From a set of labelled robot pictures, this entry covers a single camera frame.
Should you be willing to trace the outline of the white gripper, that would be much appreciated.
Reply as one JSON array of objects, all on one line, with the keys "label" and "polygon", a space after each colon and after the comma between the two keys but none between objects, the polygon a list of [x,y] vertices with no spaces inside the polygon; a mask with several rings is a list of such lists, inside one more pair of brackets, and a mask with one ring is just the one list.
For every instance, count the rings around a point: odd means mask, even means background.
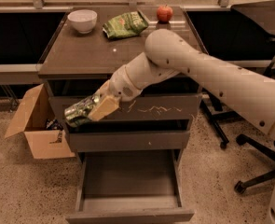
[{"label": "white gripper", "polygon": [[141,92],[130,80],[126,66],[122,65],[111,76],[110,80],[106,80],[95,92],[96,95],[102,98],[91,109],[88,118],[92,121],[99,121],[119,108],[119,99],[121,102],[129,102],[139,96]]}]

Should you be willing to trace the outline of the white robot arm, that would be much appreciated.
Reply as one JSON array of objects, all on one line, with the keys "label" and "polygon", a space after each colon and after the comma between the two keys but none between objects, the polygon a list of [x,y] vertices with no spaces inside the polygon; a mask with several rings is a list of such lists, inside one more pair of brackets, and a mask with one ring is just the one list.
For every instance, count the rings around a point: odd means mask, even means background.
[{"label": "white robot arm", "polygon": [[219,60],[191,47],[177,33],[159,29],[144,43],[144,52],[118,68],[96,92],[88,114],[101,120],[134,100],[152,84],[182,73],[275,141],[275,79]]}]

